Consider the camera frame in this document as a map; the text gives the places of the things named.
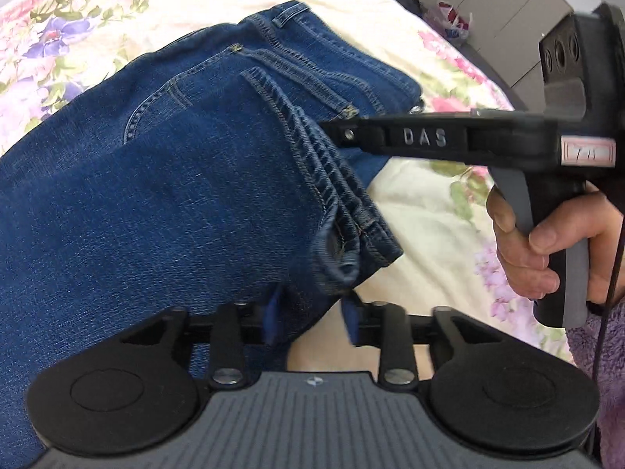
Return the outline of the person right hand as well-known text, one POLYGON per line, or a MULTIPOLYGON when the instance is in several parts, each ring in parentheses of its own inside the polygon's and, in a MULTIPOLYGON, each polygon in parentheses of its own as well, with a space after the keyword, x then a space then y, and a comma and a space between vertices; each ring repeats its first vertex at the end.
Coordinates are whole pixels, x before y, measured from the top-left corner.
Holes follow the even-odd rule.
POLYGON ((583 239, 589 243, 588 292, 586 299, 604 304, 623 214, 589 185, 585 195, 564 202, 534 227, 522 234, 513 209, 495 188, 486 202, 494 223, 497 253, 511 287, 521 297, 540 300, 556 291, 558 275, 550 268, 550 258, 583 239))

